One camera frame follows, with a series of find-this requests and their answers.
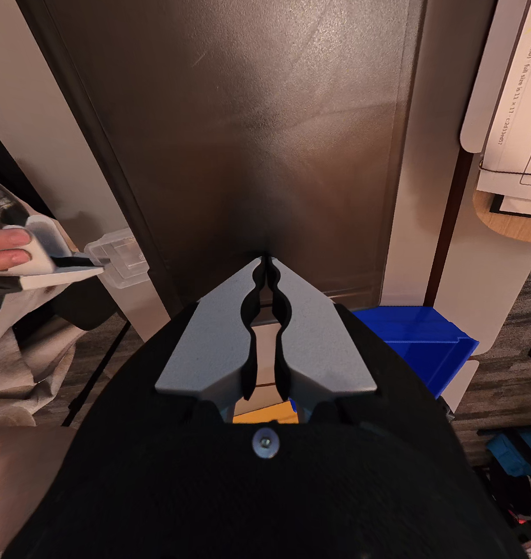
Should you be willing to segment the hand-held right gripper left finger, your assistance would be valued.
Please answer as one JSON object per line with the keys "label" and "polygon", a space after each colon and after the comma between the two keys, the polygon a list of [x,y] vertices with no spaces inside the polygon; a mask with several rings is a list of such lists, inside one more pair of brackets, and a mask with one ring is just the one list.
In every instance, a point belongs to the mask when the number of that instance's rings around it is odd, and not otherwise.
{"label": "hand-held right gripper left finger", "polygon": [[155,389],[159,394],[211,401],[226,422],[256,387],[252,322],[260,313],[266,259],[257,257],[202,297]]}

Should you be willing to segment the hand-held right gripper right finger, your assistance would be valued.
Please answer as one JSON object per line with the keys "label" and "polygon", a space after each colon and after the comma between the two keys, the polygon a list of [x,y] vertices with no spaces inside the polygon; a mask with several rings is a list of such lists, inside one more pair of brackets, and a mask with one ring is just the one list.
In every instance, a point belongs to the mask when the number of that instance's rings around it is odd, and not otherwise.
{"label": "hand-held right gripper right finger", "polygon": [[279,259],[268,257],[276,335],[274,372],[282,400],[307,423],[322,402],[375,394],[377,384],[353,342],[336,304]]}

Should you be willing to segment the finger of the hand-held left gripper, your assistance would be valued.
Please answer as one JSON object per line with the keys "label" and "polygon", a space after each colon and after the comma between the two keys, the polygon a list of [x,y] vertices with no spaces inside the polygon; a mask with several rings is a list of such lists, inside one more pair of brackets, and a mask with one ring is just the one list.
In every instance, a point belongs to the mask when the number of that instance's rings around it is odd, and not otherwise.
{"label": "finger of the hand-held left gripper", "polygon": [[24,291],[56,287],[79,282],[103,272],[104,267],[98,266],[65,266],[56,267],[49,272],[40,272],[26,264],[20,271],[20,285]]}
{"label": "finger of the hand-held left gripper", "polygon": [[73,256],[60,227],[46,216],[32,215],[23,227],[5,225],[4,229],[22,229],[31,237],[29,244],[20,247],[28,252],[30,260],[4,271],[5,274],[52,274],[58,270],[54,259]]}

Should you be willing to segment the clear plastic drawer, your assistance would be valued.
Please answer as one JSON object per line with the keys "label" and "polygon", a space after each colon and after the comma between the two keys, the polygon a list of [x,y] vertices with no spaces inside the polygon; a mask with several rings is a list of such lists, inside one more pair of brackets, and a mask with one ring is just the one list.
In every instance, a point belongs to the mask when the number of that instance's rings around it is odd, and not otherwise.
{"label": "clear plastic drawer", "polygon": [[149,264],[129,227],[88,243],[84,253],[95,266],[104,268],[101,276],[116,289],[149,280]]}

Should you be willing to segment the person's left hand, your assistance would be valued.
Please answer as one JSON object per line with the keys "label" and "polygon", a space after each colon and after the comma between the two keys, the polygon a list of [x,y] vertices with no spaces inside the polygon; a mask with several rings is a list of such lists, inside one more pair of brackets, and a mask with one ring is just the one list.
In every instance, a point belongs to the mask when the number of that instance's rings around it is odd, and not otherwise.
{"label": "person's left hand", "polygon": [[29,262],[31,255],[23,247],[30,242],[25,229],[0,229],[0,272]]}

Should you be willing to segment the black chair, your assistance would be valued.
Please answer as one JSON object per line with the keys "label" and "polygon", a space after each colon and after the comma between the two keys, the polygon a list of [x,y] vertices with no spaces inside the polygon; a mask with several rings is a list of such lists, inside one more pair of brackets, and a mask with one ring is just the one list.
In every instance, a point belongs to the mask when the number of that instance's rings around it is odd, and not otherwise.
{"label": "black chair", "polygon": [[[95,277],[71,284],[51,300],[50,306],[55,316],[87,332],[102,325],[114,314],[120,313],[119,306],[115,300],[103,286],[102,282]],[[91,374],[80,393],[68,405],[68,414],[61,424],[62,427],[71,426],[105,368],[108,366],[115,351],[128,333],[130,322],[127,319],[124,319],[124,321],[125,324],[112,341],[101,362]]]}

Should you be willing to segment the person's white clothing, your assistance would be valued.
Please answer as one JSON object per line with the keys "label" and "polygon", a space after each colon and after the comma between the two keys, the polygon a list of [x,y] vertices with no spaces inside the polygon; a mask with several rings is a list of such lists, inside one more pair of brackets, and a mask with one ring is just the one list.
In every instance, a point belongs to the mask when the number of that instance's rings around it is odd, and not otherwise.
{"label": "person's white clothing", "polygon": [[0,427],[35,426],[33,415],[57,395],[86,333],[58,317],[40,319],[24,340],[14,326],[63,293],[67,284],[0,296]]}

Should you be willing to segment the yellow flat object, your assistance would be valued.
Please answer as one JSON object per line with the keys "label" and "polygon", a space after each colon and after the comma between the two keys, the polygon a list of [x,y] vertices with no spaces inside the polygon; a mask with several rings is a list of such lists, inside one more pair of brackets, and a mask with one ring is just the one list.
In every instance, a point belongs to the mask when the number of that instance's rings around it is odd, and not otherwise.
{"label": "yellow flat object", "polygon": [[268,406],[266,408],[249,411],[244,414],[235,415],[234,424],[257,424],[277,422],[280,424],[297,424],[298,414],[293,410],[289,401]]}

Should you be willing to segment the blue plastic bin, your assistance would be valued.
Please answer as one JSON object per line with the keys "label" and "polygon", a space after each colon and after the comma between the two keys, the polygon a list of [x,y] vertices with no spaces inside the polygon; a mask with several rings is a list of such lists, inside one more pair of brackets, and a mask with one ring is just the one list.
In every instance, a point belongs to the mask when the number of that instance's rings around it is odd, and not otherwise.
{"label": "blue plastic bin", "polygon": [[479,346],[432,307],[378,306],[353,314],[404,359],[436,399]]}

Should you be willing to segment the person's bare leg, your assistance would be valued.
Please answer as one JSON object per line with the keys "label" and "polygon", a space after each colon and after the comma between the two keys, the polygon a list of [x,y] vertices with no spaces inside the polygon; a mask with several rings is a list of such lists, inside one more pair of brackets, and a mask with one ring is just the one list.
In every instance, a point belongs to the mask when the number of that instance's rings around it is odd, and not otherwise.
{"label": "person's bare leg", "polygon": [[0,554],[51,486],[75,437],[70,427],[0,427]]}

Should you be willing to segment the light wooden board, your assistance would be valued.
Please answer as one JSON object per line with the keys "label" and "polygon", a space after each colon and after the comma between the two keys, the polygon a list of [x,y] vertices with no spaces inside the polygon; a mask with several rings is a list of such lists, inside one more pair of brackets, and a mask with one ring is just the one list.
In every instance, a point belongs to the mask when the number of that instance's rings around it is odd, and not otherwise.
{"label": "light wooden board", "polygon": [[479,220],[490,230],[510,239],[531,243],[531,217],[490,212],[493,193],[473,192],[473,207]]}

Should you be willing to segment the blue tool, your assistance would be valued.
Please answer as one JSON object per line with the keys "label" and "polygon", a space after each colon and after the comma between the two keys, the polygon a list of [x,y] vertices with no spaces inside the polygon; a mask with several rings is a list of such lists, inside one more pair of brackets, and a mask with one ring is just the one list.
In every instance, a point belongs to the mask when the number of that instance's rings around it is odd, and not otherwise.
{"label": "blue tool", "polygon": [[[531,450],[531,429],[522,428],[514,431]],[[486,448],[508,475],[512,477],[531,476],[531,462],[526,460],[505,431],[500,432],[488,441]]]}

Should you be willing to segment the black bordered paper sheet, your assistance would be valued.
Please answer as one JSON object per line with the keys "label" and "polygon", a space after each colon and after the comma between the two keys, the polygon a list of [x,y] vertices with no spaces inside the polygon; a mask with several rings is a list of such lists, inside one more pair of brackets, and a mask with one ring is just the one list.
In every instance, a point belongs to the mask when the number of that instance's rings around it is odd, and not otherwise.
{"label": "black bordered paper sheet", "polygon": [[495,194],[490,213],[531,218],[531,200]]}

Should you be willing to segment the white cardboard piece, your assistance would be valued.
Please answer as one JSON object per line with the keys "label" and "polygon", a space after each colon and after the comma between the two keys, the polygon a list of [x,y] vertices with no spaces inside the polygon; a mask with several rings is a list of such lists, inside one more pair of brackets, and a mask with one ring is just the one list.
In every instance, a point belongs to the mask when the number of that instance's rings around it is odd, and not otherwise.
{"label": "white cardboard piece", "polygon": [[530,1],[498,1],[459,135],[468,153],[484,150]]}

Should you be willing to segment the printed instruction sheet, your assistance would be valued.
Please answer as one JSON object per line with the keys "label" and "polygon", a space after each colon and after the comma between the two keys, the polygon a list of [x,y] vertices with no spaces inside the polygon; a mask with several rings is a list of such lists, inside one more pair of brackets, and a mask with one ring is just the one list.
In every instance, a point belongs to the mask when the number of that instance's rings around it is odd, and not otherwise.
{"label": "printed instruction sheet", "polygon": [[489,130],[477,188],[531,200],[531,2]]}

